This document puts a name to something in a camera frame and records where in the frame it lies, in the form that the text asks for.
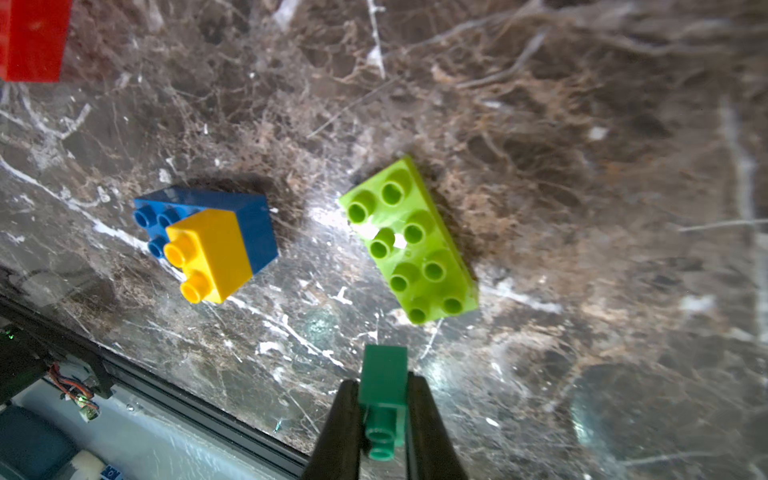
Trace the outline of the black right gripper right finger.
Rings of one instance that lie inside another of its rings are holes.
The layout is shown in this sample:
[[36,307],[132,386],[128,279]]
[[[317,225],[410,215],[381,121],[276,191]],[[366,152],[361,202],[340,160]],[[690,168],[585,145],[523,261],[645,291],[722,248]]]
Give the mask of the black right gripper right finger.
[[407,405],[407,479],[467,480],[427,380],[412,372],[408,375]]

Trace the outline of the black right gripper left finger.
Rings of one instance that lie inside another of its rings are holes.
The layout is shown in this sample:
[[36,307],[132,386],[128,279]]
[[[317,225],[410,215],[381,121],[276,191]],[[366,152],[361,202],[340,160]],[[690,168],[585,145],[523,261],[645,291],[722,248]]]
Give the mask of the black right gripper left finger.
[[301,480],[359,479],[363,424],[358,392],[355,380],[340,384]]

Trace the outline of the small dark green lego brick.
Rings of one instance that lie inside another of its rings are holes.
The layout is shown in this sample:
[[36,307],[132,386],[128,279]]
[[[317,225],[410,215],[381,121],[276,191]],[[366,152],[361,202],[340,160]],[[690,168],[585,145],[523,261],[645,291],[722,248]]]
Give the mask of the small dark green lego brick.
[[405,443],[408,353],[406,347],[366,345],[359,404],[364,413],[367,456],[387,462]]

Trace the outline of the lime green lego brick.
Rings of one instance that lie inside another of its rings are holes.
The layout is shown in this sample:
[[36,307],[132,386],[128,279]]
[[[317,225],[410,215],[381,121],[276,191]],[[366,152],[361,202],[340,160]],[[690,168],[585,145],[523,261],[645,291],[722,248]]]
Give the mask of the lime green lego brick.
[[410,156],[339,204],[411,323],[478,308],[478,287]]

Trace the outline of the small yellow lego brick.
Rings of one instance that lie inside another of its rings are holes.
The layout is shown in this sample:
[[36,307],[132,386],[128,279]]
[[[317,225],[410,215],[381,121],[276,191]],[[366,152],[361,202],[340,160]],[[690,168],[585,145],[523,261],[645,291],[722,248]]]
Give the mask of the small yellow lego brick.
[[183,297],[223,303],[253,275],[236,215],[206,209],[166,228],[166,259],[183,271]]

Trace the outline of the blue lego brick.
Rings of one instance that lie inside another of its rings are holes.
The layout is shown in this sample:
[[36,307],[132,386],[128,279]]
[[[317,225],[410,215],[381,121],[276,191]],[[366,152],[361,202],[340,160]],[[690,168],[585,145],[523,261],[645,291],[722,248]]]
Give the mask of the blue lego brick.
[[149,252],[162,259],[163,247],[169,242],[166,228],[207,209],[236,215],[253,273],[259,273],[278,257],[267,199],[262,194],[168,187],[135,198],[133,217],[148,234]]

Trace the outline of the red lego brick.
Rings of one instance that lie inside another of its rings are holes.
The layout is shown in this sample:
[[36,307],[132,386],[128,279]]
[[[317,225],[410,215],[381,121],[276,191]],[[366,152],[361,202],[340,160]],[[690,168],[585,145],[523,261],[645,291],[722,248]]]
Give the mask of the red lego brick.
[[71,0],[1,2],[2,80],[59,81],[71,6]]

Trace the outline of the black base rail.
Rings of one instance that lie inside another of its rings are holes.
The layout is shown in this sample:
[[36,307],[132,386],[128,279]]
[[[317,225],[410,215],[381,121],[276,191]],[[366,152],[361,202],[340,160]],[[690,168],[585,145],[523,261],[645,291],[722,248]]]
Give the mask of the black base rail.
[[28,332],[45,350],[84,361],[93,369],[101,395],[114,385],[125,387],[290,479],[299,478],[308,463],[299,450],[6,296],[1,297],[1,317]]

